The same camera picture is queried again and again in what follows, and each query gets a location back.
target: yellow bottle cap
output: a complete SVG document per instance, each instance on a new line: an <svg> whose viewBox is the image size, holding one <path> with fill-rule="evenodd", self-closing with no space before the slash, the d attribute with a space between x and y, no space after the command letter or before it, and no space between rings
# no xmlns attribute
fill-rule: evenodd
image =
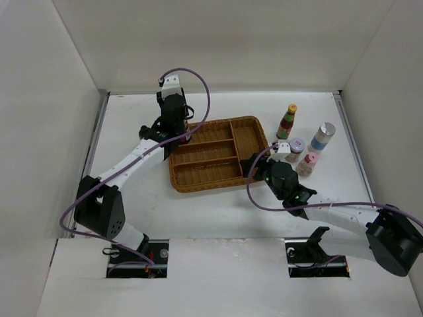
<svg viewBox="0 0 423 317"><path fill-rule="evenodd" d="M297 111L297 109L298 109L298 107L297 107L296 104L290 104L288 106L288 111L290 111L290 112L295 112L295 111Z"/></svg>

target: table surface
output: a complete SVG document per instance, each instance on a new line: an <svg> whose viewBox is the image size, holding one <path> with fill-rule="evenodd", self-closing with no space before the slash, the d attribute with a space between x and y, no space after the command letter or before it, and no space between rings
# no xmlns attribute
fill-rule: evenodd
<svg viewBox="0 0 423 317"><path fill-rule="evenodd" d="M187 101L199 121L206 97L189 94ZM269 142L290 103L299 107L292 137L310 142L321 123L332 122L335 136L313 174L300 182L342 201L369 201L331 93L219 93L211 101L209 120L256 116ZM152 95L111 96L91 175L125 157L137 145L140 126L158 114ZM262 205L281 206L263 183L254 184L252 194ZM126 195L124 205L132 225L151 238L171 239L168 278L104 279L107 258L100 250L107 242L63 239L39 317L421 316L409 278L371 261L349 257L349 279L290 279L280 237L310 235L322 224L258 210L244 186L181 194L171 186L168 162L162 162Z"/></svg>

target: bottle cap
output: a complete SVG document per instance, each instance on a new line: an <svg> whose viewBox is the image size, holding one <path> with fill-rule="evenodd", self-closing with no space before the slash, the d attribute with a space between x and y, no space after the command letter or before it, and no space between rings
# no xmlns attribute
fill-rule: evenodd
<svg viewBox="0 0 423 317"><path fill-rule="evenodd" d="M297 107L297 105L296 105L296 104L290 104L290 105L288 106L288 111L289 111L289 112L294 112L294 113L295 113L295 111L297 111L297 109L298 109L298 107Z"/></svg>
<svg viewBox="0 0 423 317"><path fill-rule="evenodd" d="M309 166L314 166L317 163L318 160L319 160L319 156L316 153L314 153L314 152L310 152L304 158L304 161Z"/></svg>
<svg viewBox="0 0 423 317"><path fill-rule="evenodd" d="M305 142L300 137L293 137L289 142L289 146L294 152L300 153L305 149Z"/></svg>
<svg viewBox="0 0 423 317"><path fill-rule="evenodd" d="M335 134L336 128L333 124L329 122L322 123L319 128L319 131L326 137L331 137Z"/></svg>

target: white wall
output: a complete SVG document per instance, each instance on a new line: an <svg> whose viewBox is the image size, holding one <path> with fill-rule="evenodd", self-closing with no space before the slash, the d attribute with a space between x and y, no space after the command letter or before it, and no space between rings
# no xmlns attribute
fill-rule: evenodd
<svg viewBox="0 0 423 317"><path fill-rule="evenodd" d="M214 90L341 89L392 2L54 0L97 87L149 92L181 66Z"/></svg>
<svg viewBox="0 0 423 317"><path fill-rule="evenodd" d="M342 93L378 201L423 219L423 2L396 0ZM423 257L410 273L423 306Z"/></svg>
<svg viewBox="0 0 423 317"><path fill-rule="evenodd" d="M50 0L0 0L0 316L35 316L99 95Z"/></svg>

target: jar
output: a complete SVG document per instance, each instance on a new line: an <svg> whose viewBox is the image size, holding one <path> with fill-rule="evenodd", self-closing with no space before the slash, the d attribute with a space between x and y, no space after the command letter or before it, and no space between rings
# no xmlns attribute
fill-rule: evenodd
<svg viewBox="0 0 423 317"><path fill-rule="evenodd" d="M289 147L291 148L291 154L289 154L285 159L291 163L297 162L299 156L305 149L304 140L300 137L294 137L289 142Z"/></svg>
<svg viewBox="0 0 423 317"><path fill-rule="evenodd" d="M305 158L297 165L297 173L302 177L309 177L315 165L319 160L319 155L313 152L310 152L305 156Z"/></svg>
<svg viewBox="0 0 423 317"><path fill-rule="evenodd" d="M309 145L309 151L320 154L335 134L335 126L329 122L323 123L317 130Z"/></svg>

